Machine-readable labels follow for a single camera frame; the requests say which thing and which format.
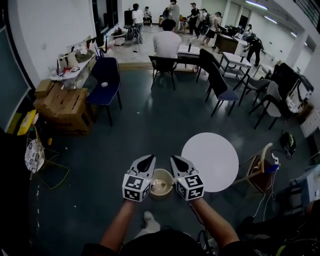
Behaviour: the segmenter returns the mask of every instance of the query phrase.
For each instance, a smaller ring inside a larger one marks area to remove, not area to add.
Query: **blue chair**
[[[211,92],[211,90],[213,90],[215,96],[218,99],[218,102],[217,102],[217,104],[211,114],[211,117],[213,117],[213,115],[215,114],[220,102],[222,104],[224,101],[233,102],[233,104],[229,110],[229,113],[228,113],[228,116],[229,116],[231,114],[231,111],[233,110],[236,102],[238,101],[238,97],[233,90],[228,89],[228,86],[227,86],[225,80],[223,79],[222,75],[220,74],[220,71],[217,68],[217,66],[215,64],[213,64],[213,62],[210,63],[209,65],[211,65],[210,74],[209,74],[210,86],[209,86],[209,90],[208,90],[205,102],[208,101],[209,96],[210,96],[210,92]]]
[[[122,110],[122,104],[119,94],[120,74],[118,63],[115,58],[100,58],[96,61],[91,75],[98,81],[93,91],[86,98],[86,102],[93,105],[106,106],[110,126],[112,127],[112,118],[109,105],[117,94],[119,106]]]

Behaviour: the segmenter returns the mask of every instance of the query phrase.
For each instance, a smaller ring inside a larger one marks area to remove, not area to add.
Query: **ceiling light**
[[[262,9],[265,9],[265,10],[268,10],[267,7],[263,6],[263,5],[260,5],[258,3],[255,3],[255,2],[250,2],[250,1],[246,1],[249,5],[253,5],[253,6],[256,6],[256,7],[259,7],[259,8],[262,8]]]
[[[278,22],[276,22],[275,20],[273,20],[272,18],[269,18],[268,16],[264,16],[267,20],[275,23],[275,24],[278,24]]]

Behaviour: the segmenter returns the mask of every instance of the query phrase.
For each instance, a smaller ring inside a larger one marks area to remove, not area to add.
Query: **forearm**
[[[213,210],[203,198],[193,200],[192,205],[220,249],[230,243],[239,241],[232,226]]]
[[[130,200],[124,201],[120,211],[103,235],[100,245],[105,246],[117,253],[120,251],[120,247],[125,239],[128,226],[131,222],[132,216],[135,213],[135,208],[135,202]]]

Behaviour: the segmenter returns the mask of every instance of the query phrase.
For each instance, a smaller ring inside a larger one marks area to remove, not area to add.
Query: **black t-shirt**
[[[200,11],[199,11],[198,8],[195,8],[195,9],[192,9],[192,10],[191,10],[191,15],[192,15],[192,16],[196,16],[196,15],[198,15],[199,13],[200,13]]]
[[[81,256],[117,256],[118,253],[99,244],[86,244]],[[120,256],[192,255],[205,256],[205,251],[189,235],[175,230],[162,230],[146,234],[128,242]],[[225,246],[220,256],[256,256],[246,242],[238,241]]]

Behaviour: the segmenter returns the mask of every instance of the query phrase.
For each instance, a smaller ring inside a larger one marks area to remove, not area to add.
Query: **person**
[[[243,47],[246,48],[244,52],[249,50],[248,55],[246,57],[247,61],[250,62],[252,55],[255,53],[255,66],[258,67],[260,63],[260,51],[264,49],[261,40],[255,35],[249,36],[247,39],[247,45]]]
[[[257,255],[246,242],[239,241],[232,226],[212,209],[203,198],[197,198],[190,202],[208,232],[217,242],[220,256]],[[137,206],[137,202],[125,200],[103,235],[100,244],[86,244],[81,256],[114,256],[118,254],[121,256],[207,255],[188,234],[172,229],[161,230],[154,216],[148,211],[143,215],[146,227],[134,240],[121,248]]]
[[[162,58],[178,58],[178,50],[181,37],[174,33],[176,22],[173,19],[165,19],[162,22],[163,32],[153,38],[154,52]]]
[[[196,29],[196,35],[200,36],[201,33],[201,29],[203,28],[203,26],[205,25],[205,21],[207,18],[208,12],[206,9],[202,9],[202,14],[201,14],[201,21],[199,23],[199,26]]]
[[[195,2],[193,2],[192,4],[192,10],[191,10],[191,16],[190,17],[190,21],[189,21],[189,28],[190,28],[190,35],[194,34],[194,30],[196,31],[196,24],[197,24],[197,20],[198,17],[200,16],[200,11],[199,9],[197,9],[197,5]]]
[[[180,7],[177,5],[176,0],[170,0],[170,5],[167,7],[167,9],[170,11],[169,18],[171,20],[174,20],[176,26],[174,28],[174,32],[177,33],[180,30]]]
[[[221,12],[217,11],[210,16],[210,28],[202,40],[202,45],[208,46],[211,38],[215,38],[216,32],[219,31],[218,25],[221,24]]]
[[[146,6],[143,11],[144,21],[149,21],[150,22],[150,28],[152,28],[152,16],[151,16],[151,11],[149,11],[149,6]]]
[[[139,30],[139,42],[140,44],[144,43],[144,39],[142,37],[142,30],[144,28],[144,12],[139,9],[139,4],[135,3],[133,5],[132,11],[132,26],[136,27]]]
[[[239,235],[268,235],[249,241],[253,249],[268,255],[312,256],[320,255],[320,200],[313,201],[300,212],[253,223],[247,217],[236,229]]]
[[[244,31],[243,35],[247,36],[247,37],[250,37],[252,35],[252,25],[251,24],[248,25],[248,30]]]

